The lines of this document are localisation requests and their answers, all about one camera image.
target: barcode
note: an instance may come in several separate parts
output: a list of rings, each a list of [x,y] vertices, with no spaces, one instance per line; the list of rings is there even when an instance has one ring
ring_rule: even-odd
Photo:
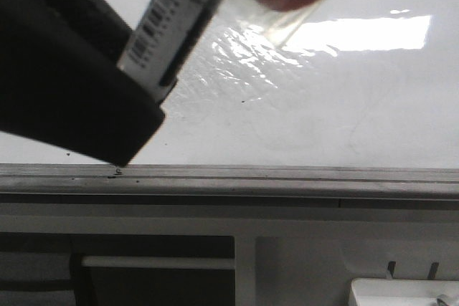
[[[160,43],[164,31],[168,29],[171,17],[177,13],[182,0],[152,0],[146,15],[137,28],[136,38],[129,49],[131,59],[141,67],[142,61],[149,61],[153,48]]]

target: white plastic panel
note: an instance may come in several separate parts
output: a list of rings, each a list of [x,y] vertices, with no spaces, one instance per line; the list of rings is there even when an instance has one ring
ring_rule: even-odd
[[[223,3],[134,163],[458,167],[456,0],[324,0],[284,47],[244,18]],[[94,162],[68,153],[0,135],[0,163]]]

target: glossy white surface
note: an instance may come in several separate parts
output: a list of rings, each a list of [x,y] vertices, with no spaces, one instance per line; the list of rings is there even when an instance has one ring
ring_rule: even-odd
[[[148,0],[108,1],[135,26]],[[223,4],[133,163],[459,167],[457,0],[325,0],[282,49],[240,9]],[[94,161],[1,134],[0,162]]]

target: white surface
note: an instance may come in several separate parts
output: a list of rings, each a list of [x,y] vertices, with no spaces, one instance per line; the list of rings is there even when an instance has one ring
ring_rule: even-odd
[[[132,26],[148,2],[108,1]],[[283,49],[237,1],[134,163],[459,167],[457,0],[325,0]],[[0,135],[1,163],[94,162],[67,153]]]
[[[436,306],[439,295],[459,295],[459,282],[355,279],[349,306]]]

